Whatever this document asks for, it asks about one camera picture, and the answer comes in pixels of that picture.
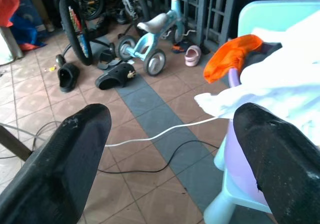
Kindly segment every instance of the black crocs shoe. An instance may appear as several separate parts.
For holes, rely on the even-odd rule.
[[[116,86],[124,87],[128,80],[135,77],[135,68],[126,62],[123,62],[107,73],[95,80],[95,86],[101,90],[114,88]]]
[[[60,90],[63,93],[68,93],[75,89],[79,73],[79,68],[72,63],[66,63],[58,70]]]

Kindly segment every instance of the wooden leg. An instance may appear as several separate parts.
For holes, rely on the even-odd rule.
[[[13,136],[8,130],[6,130],[1,125],[0,143],[23,161],[26,161],[32,153],[32,151],[29,148],[27,148],[21,141],[19,141],[15,136]]]

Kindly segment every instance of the black cable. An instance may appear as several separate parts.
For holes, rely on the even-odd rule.
[[[17,157],[16,155],[12,155],[12,156],[6,156],[6,157],[0,157],[0,159],[9,159],[9,158],[15,158]]]
[[[58,123],[58,124],[61,124],[61,121],[57,121],[57,120],[54,120],[54,121],[50,121],[46,124],[44,124],[43,126],[40,127],[40,129],[36,132],[35,134],[35,137],[33,138],[33,143],[32,143],[32,152],[35,151],[35,147],[36,147],[36,140],[37,140],[37,137],[39,136],[40,132],[46,127],[48,126],[49,124],[51,123]],[[6,157],[0,157],[0,160],[1,159],[9,159],[9,158],[15,158],[17,157],[16,155],[12,155],[12,156],[6,156]]]
[[[169,161],[167,162],[167,164],[159,169],[159,170],[127,170],[127,171],[119,171],[119,172],[112,172],[112,171],[105,171],[105,170],[100,170],[98,169],[99,172],[102,172],[102,173],[107,173],[107,174],[125,174],[125,173],[159,173],[161,171],[163,171],[164,169],[166,169],[169,164],[171,163],[172,159],[174,158],[174,156],[176,155],[177,151],[185,144],[187,143],[191,143],[191,142],[198,142],[198,143],[204,143],[206,145],[209,145],[211,147],[214,147],[214,148],[217,148],[219,149],[218,146],[215,146],[215,145],[212,145],[210,143],[207,143],[205,141],[202,141],[202,140],[188,140],[188,141],[185,141],[184,143],[180,144],[173,152],[172,156],[170,157]]]
[[[57,120],[54,120],[54,121],[50,121],[46,124],[44,124],[43,126],[40,127],[40,129],[35,133],[35,137],[33,138],[33,143],[32,143],[32,152],[35,151],[36,149],[36,140],[37,140],[37,137],[40,135],[40,132],[46,127],[48,126],[49,124],[52,124],[52,123],[58,123],[58,124],[61,124],[61,121],[57,121]]]

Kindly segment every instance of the electrical wire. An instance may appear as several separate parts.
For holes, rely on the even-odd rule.
[[[61,121],[54,120],[54,121],[50,121],[50,122],[44,124],[44,125],[41,126],[40,129],[35,133],[35,135],[32,134],[32,133],[30,133],[30,132],[28,132],[28,131],[26,131],[26,130],[20,129],[20,128],[15,127],[15,126],[12,126],[12,125],[4,124],[4,123],[1,123],[1,122],[0,122],[0,125],[1,125],[1,126],[4,126],[4,127],[7,127],[7,128],[11,128],[11,129],[18,130],[18,131],[20,131],[20,132],[23,132],[23,133],[26,133],[26,134],[32,136],[32,137],[33,137],[33,143],[32,143],[32,150],[31,150],[31,151],[33,152],[33,151],[35,150],[35,147],[36,147],[36,140],[37,140],[37,139],[40,139],[40,140],[42,140],[42,141],[45,141],[45,139],[39,137],[40,132],[41,132],[46,126],[48,126],[49,124],[52,124],[52,123],[61,124]],[[1,160],[1,159],[15,158],[15,157],[17,157],[17,156],[16,156],[16,155],[4,156],[4,157],[0,157],[0,160]]]
[[[9,159],[9,158],[16,158],[16,155],[12,155],[12,156],[5,156],[5,157],[0,157],[0,159]]]
[[[34,135],[34,134],[26,131],[26,130],[22,130],[22,129],[18,128],[18,127],[15,127],[15,126],[12,126],[12,125],[8,125],[8,124],[4,124],[4,123],[1,123],[1,122],[0,122],[0,125],[1,125],[1,126],[4,126],[4,127],[6,127],[6,128],[11,128],[11,129],[15,129],[15,130],[17,130],[17,131],[23,132],[23,133],[27,133],[28,135],[30,135],[30,136],[32,136],[32,137],[34,137],[34,138],[38,138],[38,139],[40,139],[41,141],[45,141],[45,139],[43,139],[43,138],[41,138],[41,137],[39,137],[39,136],[36,136],[36,135]]]
[[[36,148],[36,140],[37,140],[37,137],[39,137],[40,132],[41,132],[46,126],[48,126],[49,124],[52,124],[52,123],[61,124],[61,121],[57,121],[57,120],[50,121],[50,122],[48,122],[47,124],[44,124],[42,127],[40,127],[40,129],[35,133],[35,137],[33,138],[32,150],[31,150],[31,151],[34,151],[35,148]]]
[[[208,142],[205,142],[205,141],[202,141],[202,140],[188,140],[188,141],[185,141],[184,143],[180,144],[173,152],[172,156],[170,157],[169,161],[167,162],[167,164],[162,167],[161,169],[158,169],[158,170],[126,170],[126,171],[118,171],[118,172],[112,172],[112,171],[105,171],[105,170],[100,170],[98,169],[99,172],[102,172],[102,173],[107,173],[107,174],[126,174],[126,173],[159,173],[161,171],[163,171],[164,169],[166,169],[171,161],[173,160],[174,156],[176,155],[177,151],[185,144],[187,143],[191,143],[191,142],[198,142],[198,143],[203,143],[203,144],[206,144],[206,145],[209,145],[211,147],[214,147],[214,148],[217,148],[219,149],[218,146],[215,146],[215,145],[212,145]]]
[[[163,132],[161,132],[158,135],[155,135],[154,137],[151,137],[151,138],[126,140],[126,141],[123,141],[123,142],[120,142],[120,143],[117,143],[117,144],[105,145],[104,147],[110,148],[110,147],[121,146],[121,145],[127,144],[127,143],[151,141],[151,140],[156,139],[156,138],[162,136],[163,134],[171,131],[172,129],[195,126],[195,125],[199,125],[199,124],[202,124],[202,123],[207,123],[207,122],[216,120],[218,118],[219,117],[212,117],[212,118],[209,118],[209,119],[206,119],[206,120],[201,120],[201,121],[197,121],[197,122],[193,122],[193,123],[189,123],[189,124],[175,125],[175,126],[172,126],[172,127],[168,128],[167,130],[164,130]]]

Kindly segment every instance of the bike wheel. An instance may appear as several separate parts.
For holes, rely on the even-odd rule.
[[[151,51],[143,62],[143,68],[149,76],[157,76],[165,67],[166,54],[161,49]]]
[[[136,19],[132,20],[134,27],[138,32],[139,36],[142,37],[147,32],[139,29],[137,25],[140,22],[147,22],[150,20],[150,12],[148,9],[147,1],[146,0],[129,0],[129,1],[132,4],[134,11],[136,13]]]
[[[75,9],[68,3],[68,0],[60,0],[59,10],[63,29],[76,56],[86,66],[91,65],[93,58],[90,42],[82,32],[81,21]]]
[[[130,35],[124,35],[118,40],[117,44],[115,45],[114,51],[118,58],[120,58],[123,61],[128,61],[132,57],[128,52],[126,52],[126,48],[135,48],[135,46],[136,40]]]
[[[85,19],[96,19],[105,9],[106,0],[82,0]]]

